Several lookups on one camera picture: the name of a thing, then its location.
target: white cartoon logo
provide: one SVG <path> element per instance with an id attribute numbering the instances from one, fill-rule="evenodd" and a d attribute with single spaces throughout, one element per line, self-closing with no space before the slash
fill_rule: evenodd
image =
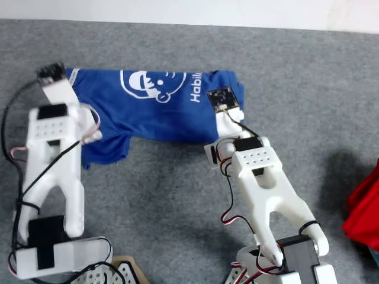
<path id="1" fill-rule="evenodd" d="M 120 71 L 121 86 L 129 95 L 137 99 L 155 98 L 158 102 L 168 102 L 185 81 L 186 73 Z"/>

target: red fabric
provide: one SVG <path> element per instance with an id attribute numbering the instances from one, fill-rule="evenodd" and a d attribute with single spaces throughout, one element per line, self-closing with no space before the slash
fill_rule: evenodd
<path id="1" fill-rule="evenodd" d="M 379 251 L 379 160 L 374 171 L 348 198 L 349 218 L 342 229 L 352 240 Z"/>

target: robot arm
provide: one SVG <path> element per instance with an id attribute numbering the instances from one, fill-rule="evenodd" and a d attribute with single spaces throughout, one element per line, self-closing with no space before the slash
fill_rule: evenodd
<path id="1" fill-rule="evenodd" d="M 101 133 L 88 107 L 79 104 L 64 72 L 58 64 L 38 72 L 52 104 L 29 113 L 22 202 L 36 206 L 21 207 L 18 232 L 27 245 L 15 252 L 20 279 L 80 271 L 93 263 L 110 262 L 113 256 L 104 237 L 71 240 L 84 231 L 81 144 L 101 138 Z M 36 208 L 55 186 L 65 196 L 65 215 L 38 218 Z"/>
<path id="2" fill-rule="evenodd" d="M 335 284 L 333 267 L 319 262 L 319 257 L 329 251 L 326 236 L 291 186 L 269 140 L 239 123 L 243 114 L 230 88 L 209 92 L 208 97 L 216 113 L 220 137 L 204 147 L 208 161 L 222 167 L 230 160 L 255 232 L 257 246 L 241 249 L 238 262 L 248 275 L 262 271 L 258 263 L 258 266 L 274 265 L 276 272 L 281 272 L 262 275 L 256 283 Z M 287 217 L 299 229 L 299 235 L 275 240 L 269 227 L 269 216 L 274 211 Z"/>

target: folded blue shirt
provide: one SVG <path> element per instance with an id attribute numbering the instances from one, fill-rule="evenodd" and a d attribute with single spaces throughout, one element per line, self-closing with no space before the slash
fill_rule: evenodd
<path id="1" fill-rule="evenodd" d="M 210 143 L 216 119 L 207 92 L 230 86 L 240 106 L 243 85 L 234 72 L 147 72 L 67 69 L 80 102 L 100 115 L 103 138 L 83 146 L 82 162 L 108 164 L 125 158 L 132 136 Z"/>

